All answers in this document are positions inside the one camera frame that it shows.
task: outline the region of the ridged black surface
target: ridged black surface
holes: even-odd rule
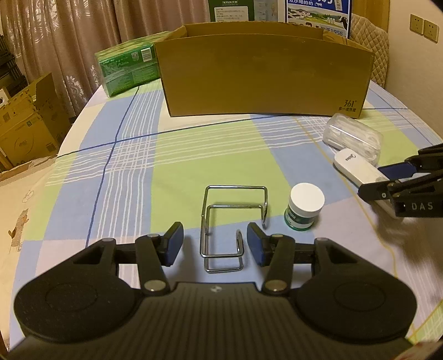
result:
[[[11,360],[297,359],[392,360],[409,348],[403,338],[376,345],[345,344],[310,329],[282,297],[254,284],[179,283],[143,300],[118,330],[76,344],[26,338]]]

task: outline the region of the beige wall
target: beige wall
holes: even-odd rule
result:
[[[440,26],[439,43],[409,30],[410,14]],[[443,137],[443,13],[431,0],[391,0],[385,88]]]

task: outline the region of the barcode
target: barcode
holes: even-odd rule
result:
[[[335,1],[335,10],[336,11],[342,11],[342,0],[334,0]]]
[[[152,60],[151,48],[148,47],[147,49],[143,49],[141,51],[141,57],[143,58],[143,62]]]
[[[51,153],[53,151],[55,151],[55,146],[54,144],[51,142],[48,145],[46,145],[46,149]]]

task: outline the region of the clear plastic container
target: clear plastic container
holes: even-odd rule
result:
[[[323,142],[338,150],[349,148],[376,165],[383,135],[368,125],[336,113],[326,124]]]

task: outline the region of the pill bottle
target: pill bottle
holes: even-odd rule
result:
[[[325,196],[319,187],[310,183],[297,184],[291,190],[284,221],[291,229],[307,230],[314,223],[324,204]]]

